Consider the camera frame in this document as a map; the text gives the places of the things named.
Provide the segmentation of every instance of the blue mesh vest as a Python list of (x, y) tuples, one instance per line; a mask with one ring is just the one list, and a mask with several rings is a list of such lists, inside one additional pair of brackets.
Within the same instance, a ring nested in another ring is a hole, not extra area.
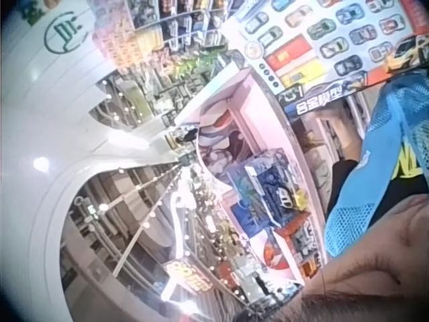
[(368, 229), (407, 137), (429, 182), (429, 78), (415, 70), (380, 91), (362, 145), (361, 161), (347, 177), (324, 232), (326, 250), (341, 255)]

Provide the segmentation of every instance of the blue mesh fabric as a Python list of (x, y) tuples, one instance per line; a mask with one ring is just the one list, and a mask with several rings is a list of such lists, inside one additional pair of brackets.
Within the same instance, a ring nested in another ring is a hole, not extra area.
[[(429, 78), (425, 70), (393, 79), (383, 88), (368, 132), (383, 127), (392, 118), (401, 124), (429, 184)], [(376, 141), (377, 135), (368, 135), (365, 140)], [(359, 196), (355, 195), (351, 204), (359, 204), (356, 198)], [(337, 204), (329, 215), (324, 236), (326, 250), (331, 256), (343, 253), (367, 230), (378, 204), (364, 200), (361, 204), (358, 207), (348, 207), (347, 202)]]

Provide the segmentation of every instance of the toy car poster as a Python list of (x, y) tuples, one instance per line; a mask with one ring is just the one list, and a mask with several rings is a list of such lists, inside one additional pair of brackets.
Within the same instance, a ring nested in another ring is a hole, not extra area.
[(416, 0), (249, 0), (223, 25), (290, 119), (429, 63)]

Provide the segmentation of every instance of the yellow logo on shirt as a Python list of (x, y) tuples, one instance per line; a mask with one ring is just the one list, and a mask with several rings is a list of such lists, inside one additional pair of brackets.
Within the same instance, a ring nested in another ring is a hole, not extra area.
[(420, 168), (417, 162), (417, 157), (411, 145), (407, 141), (403, 142), (391, 179), (410, 179), (414, 178), (415, 176), (420, 176), (421, 174), (423, 174), (423, 170)]

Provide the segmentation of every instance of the yellow sports car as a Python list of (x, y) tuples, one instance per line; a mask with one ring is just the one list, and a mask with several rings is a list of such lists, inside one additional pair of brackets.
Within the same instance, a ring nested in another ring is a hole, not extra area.
[(413, 35), (398, 42), (387, 55), (385, 66), (387, 72), (406, 69), (429, 61), (429, 36)]

